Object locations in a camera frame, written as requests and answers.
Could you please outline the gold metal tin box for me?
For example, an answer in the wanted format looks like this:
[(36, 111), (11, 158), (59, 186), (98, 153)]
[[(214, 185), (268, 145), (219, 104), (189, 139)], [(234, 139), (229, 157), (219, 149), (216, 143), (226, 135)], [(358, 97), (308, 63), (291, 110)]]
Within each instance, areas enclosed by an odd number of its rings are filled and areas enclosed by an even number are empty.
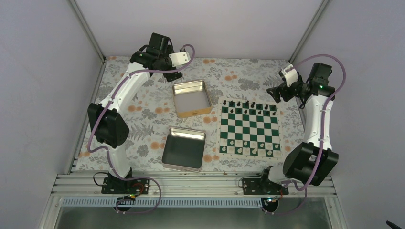
[(172, 86), (178, 118), (205, 115), (212, 111), (212, 102), (204, 80), (177, 83)]

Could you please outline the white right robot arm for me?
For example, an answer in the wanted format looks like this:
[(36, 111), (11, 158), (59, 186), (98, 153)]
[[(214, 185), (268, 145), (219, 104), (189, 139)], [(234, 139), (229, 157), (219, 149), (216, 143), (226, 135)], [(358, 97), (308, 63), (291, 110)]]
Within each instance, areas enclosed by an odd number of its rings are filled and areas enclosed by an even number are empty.
[(269, 167), (268, 176), (259, 180), (262, 193), (271, 194), (277, 184), (287, 180), (318, 186), (336, 166), (339, 155), (332, 150), (329, 134), (335, 96), (335, 88), (328, 85), (331, 73), (330, 65), (315, 63), (308, 79), (303, 81), (289, 64), (279, 72), (283, 83), (267, 90), (277, 103), (298, 98), (306, 119), (302, 143), (286, 156), (283, 165)]

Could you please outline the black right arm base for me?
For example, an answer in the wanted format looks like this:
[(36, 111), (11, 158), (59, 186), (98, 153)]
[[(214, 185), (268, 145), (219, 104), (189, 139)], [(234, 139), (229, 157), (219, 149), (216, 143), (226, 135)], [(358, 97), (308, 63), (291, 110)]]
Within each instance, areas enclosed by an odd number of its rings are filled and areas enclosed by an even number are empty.
[(241, 179), (240, 187), (244, 195), (288, 195), (289, 190), (269, 180), (262, 180), (259, 177), (244, 177)]

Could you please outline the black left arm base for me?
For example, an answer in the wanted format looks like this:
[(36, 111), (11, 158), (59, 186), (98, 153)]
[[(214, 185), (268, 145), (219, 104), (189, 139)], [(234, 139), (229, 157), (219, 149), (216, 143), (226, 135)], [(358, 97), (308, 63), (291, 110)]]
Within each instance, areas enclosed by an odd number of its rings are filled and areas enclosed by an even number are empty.
[(116, 177), (106, 177), (103, 181), (102, 194), (139, 195), (148, 194), (150, 180), (141, 178), (124, 181)]

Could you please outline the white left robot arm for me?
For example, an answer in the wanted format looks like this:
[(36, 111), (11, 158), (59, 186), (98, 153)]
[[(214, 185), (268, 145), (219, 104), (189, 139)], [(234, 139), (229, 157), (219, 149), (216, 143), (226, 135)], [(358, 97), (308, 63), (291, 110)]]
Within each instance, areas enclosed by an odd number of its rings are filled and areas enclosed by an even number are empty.
[(87, 143), (89, 153), (104, 149), (109, 164), (109, 175), (116, 177), (114, 187), (120, 193), (127, 193), (133, 187), (129, 177), (131, 167), (123, 146), (129, 135), (129, 127), (122, 117), (129, 102), (154, 73), (161, 73), (167, 82), (182, 77), (185, 69), (194, 59), (195, 53), (188, 53), (186, 46), (175, 52), (169, 37), (153, 33), (149, 43), (132, 54), (129, 65), (117, 85), (99, 103), (91, 103), (87, 116), (91, 134)]

